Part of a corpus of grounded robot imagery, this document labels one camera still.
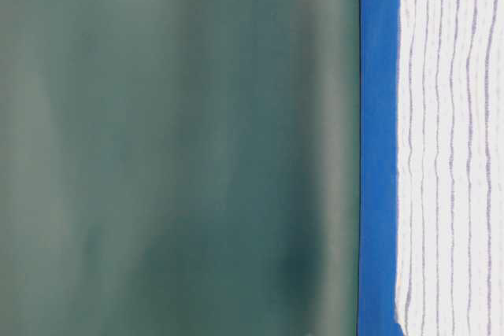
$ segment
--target gray stripe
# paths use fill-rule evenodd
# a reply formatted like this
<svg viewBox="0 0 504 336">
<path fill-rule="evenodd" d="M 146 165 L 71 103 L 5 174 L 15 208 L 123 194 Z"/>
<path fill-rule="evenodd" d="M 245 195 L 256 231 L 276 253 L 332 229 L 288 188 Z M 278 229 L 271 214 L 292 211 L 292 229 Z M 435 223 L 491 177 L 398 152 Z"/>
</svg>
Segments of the gray stripe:
<svg viewBox="0 0 504 336">
<path fill-rule="evenodd" d="M 472 198 L 471 198 L 471 189 L 473 188 L 473 183 L 471 182 L 471 164 L 473 162 L 473 97 L 471 95 L 471 83 L 470 83 L 470 64 L 471 64 L 471 56 L 473 55 L 473 46 L 474 46 L 474 36 L 476 35 L 476 26 L 478 22 L 478 6 L 477 6 L 478 0 L 474 0 L 474 8 L 472 11 L 472 26 L 471 26 L 471 42 L 469 44 L 469 52 L 467 54 L 467 58 L 465 60 L 465 74 L 466 74 L 466 89 L 467 89 L 467 106 L 468 106 L 468 111 L 469 111 L 469 126 L 468 126 L 468 133 L 469 133 L 469 140 L 468 140 L 468 156 L 467 156 L 467 161 L 465 164 L 465 172 L 467 175 L 467 200 L 468 200 L 468 207 L 469 207 L 469 216 L 468 216 L 468 222 L 469 222 L 469 232 L 468 232 L 468 249 L 467 249 L 467 255 L 469 259 L 469 264 L 468 264 L 468 274 L 469 274 L 469 295 L 467 299 L 467 327 L 469 329 L 469 334 L 471 334 L 471 318 L 469 316 L 471 312 L 471 306 L 472 306 L 472 299 L 473 299 L 473 268 L 472 268 L 472 258 L 471 258 L 471 252 L 472 252 L 472 240 L 473 240 L 473 230 L 472 230 L 472 225 L 473 225 L 473 220 L 472 220 Z"/>
<path fill-rule="evenodd" d="M 450 96 L 451 96 L 451 130 L 450 130 L 450 217 L 451 217 L 451 247 L 450 247 L 450 299 L 451 299 L 451 334 L 455 334 L 455 307 L 454 307 L 454 250 L 455 250 L 455 228 L 454 228 L 454 207 L 455 207 L 455 179 L 454 179 L 454 130 L 455 130 L 455 100 L 454 100 L 454 61 L 457 51 L 458 38 L 458 14 L 460 11 L 460 0 L 456 1 L 455 11 L 455 32 L 454 32 L 454 47 L 451 54 L 450 63 Z"/>
<path fill-rule="evenodd" d="M 490 120 L 490 51 L 491 43 L 494 36 L 495 20 L 497 18 L 497 5 L 498 0 L 494 0 L 493 15 L 491 18 L 490 33 L 488 35 L 487 54 L 485 57 L 485 155 L 487 158 L 487 232 L 488 232 L 488 273 L 487 273 L 487 334 L 491 334 L 491 156 L 490 144 L 488 141 L 488 126 Z"/>
<path fill-rule="evenodd" d="M 439 61 L 441 54 L 443 35 L 443 7 L 444 0 L 440 0 L 440 17 L 438 30 L 438 51 L 437 61 L 435 63 L 435 334 L 439 336 Z"/>
<path fill-rule="evenodd" d="M 430 0 L 427 0 L 425 11 L 426 11 L 426 23 L 425 23 L 425 40 L 424 40 L 424 63 L 422 67 L 422 178 L 420 184 L 420 201 L 422 208 L 422 322 L 421 322 L 421 335 L 424 335 L 425 329 L 425 207 L 424 207 L 424 181 L 425 181 L 425 115 L 427 113 L 427 106 L 425 104 L 425 63 L 427 61 L 427 42 L 428 42 L 428 25 L 430 22 L 429 15 L 429 4 Z"/>
<path fill-rule="evenodd" d="M 412 128 L 413 128 L 413 91 L 412 91 L 412 71 L 413 71 L 413 44 L 415 43 L 415 27 L 417 24 L 417 0 L 414 0 L 414 15 L 413 15 L 413 33 L 411 36 L 411 46 L 409 47 L 409 63 L 408 63 L 408 85 L 409 85 L 409 130 L 408 130 L 408 170 L 410 182 L 413 182 L 413 173 L 411 169 L 411 156 L 413 154 L 413 143 L 411 142 Z M 413 185 L 409 186 L 409 278 L 408 278 L 408 293 L 406 295 L 406 310 L 405 310 L 405 329 L 406 334 L 409 333 L 408 318 L 411 306 L 411 290 L 412 290 L 412 276 L 413 276 Z"/>
</svg>

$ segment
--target white striped fabric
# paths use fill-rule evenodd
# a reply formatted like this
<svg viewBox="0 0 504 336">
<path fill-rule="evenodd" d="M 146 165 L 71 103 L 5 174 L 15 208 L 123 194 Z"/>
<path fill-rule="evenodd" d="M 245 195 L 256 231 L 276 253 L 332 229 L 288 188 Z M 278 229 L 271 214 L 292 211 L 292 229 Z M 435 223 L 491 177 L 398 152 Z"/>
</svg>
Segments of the white striped fabric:
<svg viewBox="0 0 504 336">
<path fill-rule="evenodd" d="M 502 336 L 504 0 L 401 0 L 399 24 L 396 319 Z"/>
</svg>

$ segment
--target blue edge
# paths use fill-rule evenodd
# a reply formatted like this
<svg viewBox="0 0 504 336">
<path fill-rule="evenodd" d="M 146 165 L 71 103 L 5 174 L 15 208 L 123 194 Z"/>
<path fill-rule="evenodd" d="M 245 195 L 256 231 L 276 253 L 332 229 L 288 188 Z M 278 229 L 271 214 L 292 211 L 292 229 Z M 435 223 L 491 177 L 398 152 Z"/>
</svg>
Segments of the blue edge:
<svg viewBox="0 0 504 336">
<path fill-rule="evenodd" d="M 394 314 L 398 8 L 399 0 L 361 0 L 359 336 L 402 336 Z"/>
</svg>

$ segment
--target blue stripe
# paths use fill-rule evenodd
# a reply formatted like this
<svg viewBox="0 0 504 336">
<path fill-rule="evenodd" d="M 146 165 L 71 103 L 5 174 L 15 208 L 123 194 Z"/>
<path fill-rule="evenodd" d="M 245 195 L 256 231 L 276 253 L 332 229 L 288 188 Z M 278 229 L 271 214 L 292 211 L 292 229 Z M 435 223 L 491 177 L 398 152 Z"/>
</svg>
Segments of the blue stripe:
<svg viewBox="0 0 504 336">
<path fill-rule="evenodd" d="M 398 9 L 399 0 L 361 0 L 359 336 L 402 336 L 394 318 Z"/>
</svg>

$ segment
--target green surface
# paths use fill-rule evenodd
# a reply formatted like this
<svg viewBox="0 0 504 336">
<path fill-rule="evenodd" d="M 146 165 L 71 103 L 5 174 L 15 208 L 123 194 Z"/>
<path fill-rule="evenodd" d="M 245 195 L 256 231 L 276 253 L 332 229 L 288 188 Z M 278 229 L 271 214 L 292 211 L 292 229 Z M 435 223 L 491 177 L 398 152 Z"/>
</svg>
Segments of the green surface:
<svg viewBox="0 0 504 336">
<path fill-rule="evenodd" d="M 358 0 L 0 7 L 0 334 L 355 333 Z"/>
</svg>

